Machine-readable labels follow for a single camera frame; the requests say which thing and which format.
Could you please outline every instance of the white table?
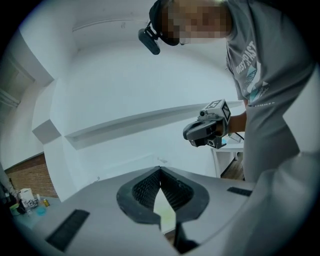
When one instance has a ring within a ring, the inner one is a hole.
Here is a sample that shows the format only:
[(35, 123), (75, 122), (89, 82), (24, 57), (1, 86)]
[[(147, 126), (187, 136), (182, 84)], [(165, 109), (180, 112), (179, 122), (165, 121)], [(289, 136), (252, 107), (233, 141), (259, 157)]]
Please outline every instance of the white table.
[(224, 137), (224, 139), (226, 140), (226, 145), (216, 149), (211, 147), (211, 152), (213, 155), (213, 159), (214, 159), (214, 167), (215, 167), (215, 174), (217, 178), (221, 177), (221, 173), (224, 171), (221, 171), (220, 168), (220, 163), (219, 163), (219, 158), (217, 153), (219, 152), (229, 152), (229, 153), (233, 153), (234, 159), (238, 160), (238, 152), (243, 152), (244, 151), (244, 143), (238, 143), (237, 141), (229, 138), (229, 137)]

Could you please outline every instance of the gray t-shirt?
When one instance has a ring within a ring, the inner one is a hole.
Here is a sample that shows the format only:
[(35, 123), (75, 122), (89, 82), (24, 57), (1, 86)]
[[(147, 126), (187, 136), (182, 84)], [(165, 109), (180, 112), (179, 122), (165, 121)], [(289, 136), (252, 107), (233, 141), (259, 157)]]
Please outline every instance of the gray t-shirt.
[(315, 62), (291, 20), (278, 9), (250, 0), (226, 3), (232, 16), (227, 66), (238, 99), (248, 100), (244, 177), (256, 182), (262, 171), (299, 152), (283, 114), (304, 88)]

